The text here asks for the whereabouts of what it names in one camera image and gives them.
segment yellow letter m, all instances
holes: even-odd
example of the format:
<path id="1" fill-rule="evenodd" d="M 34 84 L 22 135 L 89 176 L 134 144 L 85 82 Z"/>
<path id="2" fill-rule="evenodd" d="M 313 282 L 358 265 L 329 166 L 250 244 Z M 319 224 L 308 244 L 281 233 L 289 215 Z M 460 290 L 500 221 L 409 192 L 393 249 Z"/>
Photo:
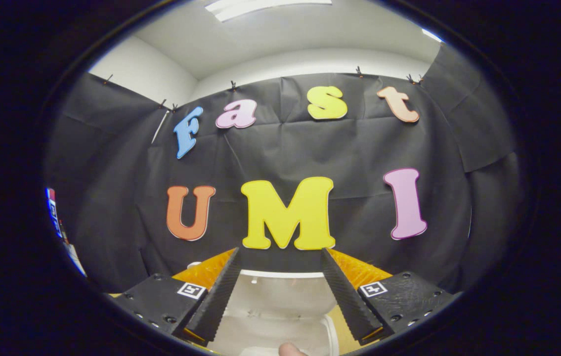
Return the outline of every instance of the yellow letter m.
<path id="1" fill-rule="evenodd" d="M 271 241 L 265 237 L 265 224 L 276 241 L 285 248 L 300 223 L 300 236 L 294 241 L 299 250 L 332 248 L 335 239 L 328 230 L 328 193 L 333 181 L 326 177 L 306 178 L 298 185 L 289 207 L 280 200 L 267 180 L 254 180 L 241 187 L 247 196 L 248 228 L 243 246 L 266 250 Z"/>

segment finger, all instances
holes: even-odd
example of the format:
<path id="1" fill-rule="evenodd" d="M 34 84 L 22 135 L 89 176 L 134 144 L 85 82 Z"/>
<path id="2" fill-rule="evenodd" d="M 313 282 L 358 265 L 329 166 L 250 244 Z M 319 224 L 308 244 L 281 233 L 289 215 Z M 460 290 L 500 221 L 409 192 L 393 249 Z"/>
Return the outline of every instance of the finger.
<path id="1" fill-rule="evenodd" d="M 278 356 L 307 356 L 307 354 L 298 350 L 298 347 L 292 343 L 283 343 L 278 348 Z"/>

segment black fabric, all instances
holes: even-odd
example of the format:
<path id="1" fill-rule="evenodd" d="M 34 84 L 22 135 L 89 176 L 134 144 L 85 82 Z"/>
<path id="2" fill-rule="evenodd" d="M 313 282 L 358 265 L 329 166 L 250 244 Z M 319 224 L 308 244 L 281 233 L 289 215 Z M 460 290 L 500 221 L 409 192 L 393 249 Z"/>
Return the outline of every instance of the black fabric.
<path id="1" fill-rule="evenodd" d="M 177 273 L 190 262 L 242 246 L 247 236 L 247 198 L 240 188 L 245 182 L 269 180 L 289 204 L 301 180 L 325 176 L 335 185 L 328 210 L 336 250 L 390 273 L 414 271 L 451 293 L 471 283 L 471 278 L 488 268 L 476 266 L 481 248 L 491 255 L 504 248 L 511 226 L 506 221 L 516 219 L 506 211 L 519 201 L 515 195 L 520 189 L 519 174 L 500 165 L 496 175 L 476 174 L 472 185 L 466 167 L 496 162 L 513 150 L 513 139 L 507 143 L 510 132 L 496 137 L 504 132 L 488 129 L 508 128 L 506 122 L 495 123 L 506 117 L 486 113 L 488 103 L 497 100 L 492 93 L 458 96 L 466 91 L 460 81 L 450 77 L 450 72 L 441 77 L 436 69 L 437 65 L 459 67 L 463 59 L 441 53 L 439 58 L 424 81 L 427 88 L 373 75 L 360 79 L 351 74 L 312 74 L 218 92 L 168 113 L 152 143 L 167 111 L 129 90 L 104 86 L 102 80 L 86 75 L 52 136 L 48 175 L 70 242 L 87 274 L 104 291 L 119 292 L 150 273 Z M 449 60 L 456 63 L 447 66 Z M 443 92 L 437 93 L 433 83 L 441 83 Z M 345 117 L 312 119 L 306 92 L 314 86 L 338 87 L 348 106 Z M 407 106 L 419 113 L 418 122 L 408 124 L 393 116 L 385 100 L 377 97 L 377 91 L 387 86 L 409 96 Z M 238 99 L 257 102 L 255 124 L 245 129 L 217 128 L 215 120 L 223 108 Z M 442 110 L 447 99 L 454 105 L 475 100 L 487 106 L 469 106 L 474 111 L 468 116 L 456 115 L 457 110 Z M 204 112 L 193 135 L 196 145 L 178 160 L 174 126 L 197 106 Z M 456 124 L 466 129 L 456 130 Z M 479 140 L 483 146 L 464 139 L 472 132 L 488 133 Z M 394 199 L 382 177 L 404 167 L 420 172 L 421 215 L 429 227 L 420 236 L 395 241 L 389 236 L 396 223 Z M 500 184 L 500 178 L 508 185 Z M 216 188 L 206 234 L 197 241 L 177 239 L 167 228 L 167 189 L 173 185 L 191 192 L 183 202 L 185 225 L 194 220 L 192 189 L 199 185 Z M 472 211 L 476 214 L 477 210 L 472 204 L 485 206 L 490 198 L 498 208 L 472 219 Z M 487 227 L 472 229 L 470 237 L 470 222 L 476 219 Z M 468 252 L 467 246 L 476 246 L 477 252 Z M 463 257 L 467 265 L 461 263 Z M 242 248 L 242 259 L 244 269 L 319 270 L 319 252 L 299 251 L 292 242 L 284 250 L 273 241 L 269 250 Z M 469 272 L 472 266 L 476 272 Z"/>

